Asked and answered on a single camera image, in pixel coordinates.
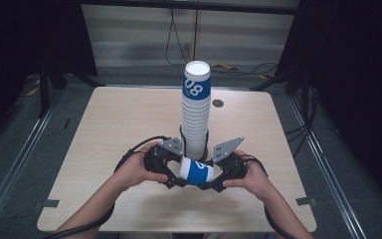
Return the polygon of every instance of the wooden table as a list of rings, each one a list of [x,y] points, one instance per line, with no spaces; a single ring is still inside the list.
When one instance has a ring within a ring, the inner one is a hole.
[[[270,180],[283,194],[303,225],[316,227],[298,172],[287,146],[272,98],[267,93],[212,90],[209,156],[213,146],[238,136],[239,149],[262,161]],[[179,136],[181,90],[97,88],[77,129],[49,199],[57,208],[44,208],[38,222],[43,231],[56,230],[110,177],[120,158],[152,136]],[[178,164],[169,167],[177,173]],[[241,188],[222,193],[195,186],[167,189],[143,182],[122,193],[101,231],[255,232],[273,231],[262,202]]]

